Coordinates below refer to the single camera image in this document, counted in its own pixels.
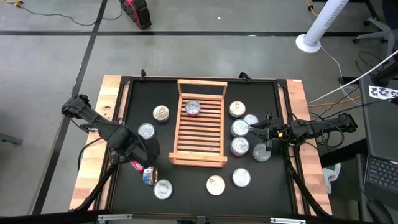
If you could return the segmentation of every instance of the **silver can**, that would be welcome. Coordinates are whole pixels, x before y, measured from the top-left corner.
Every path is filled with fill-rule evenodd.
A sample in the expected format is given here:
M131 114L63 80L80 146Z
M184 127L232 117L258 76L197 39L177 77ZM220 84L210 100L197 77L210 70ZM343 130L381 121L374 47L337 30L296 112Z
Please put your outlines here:
M157 169L155 167L148 167L144 169L142 179L146 185L154 185L157 182Z
M245 105L240 101L234 101L229 106L229 113L232 117L238 118L246 112Z
M154 194L158 199L168 199L173 192L173 186L168 180L160 180L155 184Z
M149 123L142 124L138 128L138 134L145 140L152 139L155 136L155 127Z
M237 187L245 187L250 184L250 173L246 169L237 168L232 174L232 181Z
M256 117L256 115L253 114L246 114L243 117L243 120L247 122L249 125L249 130L253 130L254 128L250 127L250 124L257 124L259 122L259 119Z
M257 144L253 149L253 157L259 161L267 161L271 157L271 152L267 151L267 145L264 143Z
M158 122L163 123L169 119L170 111L166 106L160 105L155 107L153 115Z
M185 105L188 116L196 116L200 113L200 103L194 100L188 101Z
M243 137L249 132L249 125L242 119L237 119L232 123L231 134L234 137Z
M236 137L231 142L231 153L234 156L243 156L249 150L249 142L244 137Z

